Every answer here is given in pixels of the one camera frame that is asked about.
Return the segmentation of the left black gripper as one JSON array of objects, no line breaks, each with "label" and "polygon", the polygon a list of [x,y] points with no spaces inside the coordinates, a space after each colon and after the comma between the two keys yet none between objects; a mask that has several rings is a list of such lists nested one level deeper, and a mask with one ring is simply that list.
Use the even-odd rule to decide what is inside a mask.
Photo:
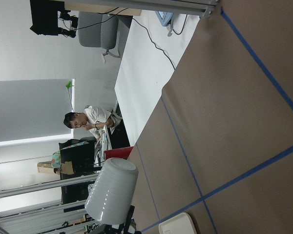
[{"label": "left black gripper", "polygon": [[136,234],[137,230],[132,226],[132,217],[134,214],[135,206],[130,206],[127,213],[127,217],[124,223],[117,225],[103,224],[94,230],[90,231],[90,234]]}]

